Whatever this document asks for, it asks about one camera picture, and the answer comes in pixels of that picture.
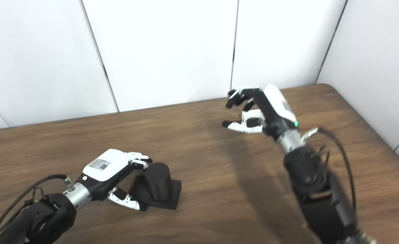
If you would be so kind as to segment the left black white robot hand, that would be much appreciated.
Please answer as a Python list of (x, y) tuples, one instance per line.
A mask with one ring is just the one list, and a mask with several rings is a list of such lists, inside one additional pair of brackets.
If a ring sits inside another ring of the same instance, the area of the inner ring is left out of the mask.
[(142, 153), (109, 149), (84, 167), (74, 186), (79, 187), (81, 199), (86, 203), (109, 199), (130, 209), (146, 211), (145, 203), (122, 190), (118, 184), (134, 170), (145, 172), (152, 162)]

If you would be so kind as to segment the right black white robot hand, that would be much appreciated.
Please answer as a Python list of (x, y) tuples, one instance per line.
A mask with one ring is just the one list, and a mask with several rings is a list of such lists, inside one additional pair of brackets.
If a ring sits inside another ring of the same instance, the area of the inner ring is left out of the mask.
[(288, 101), (273, 84), (264, 89), (258, 85), (242, 85), (228, 92), (227, 109), (244, 102), (241, 119), (222, 121), (222, 126), (247, 134), (264, 133), (277, 140), (289, 130), (297, 130), (298, 122)]

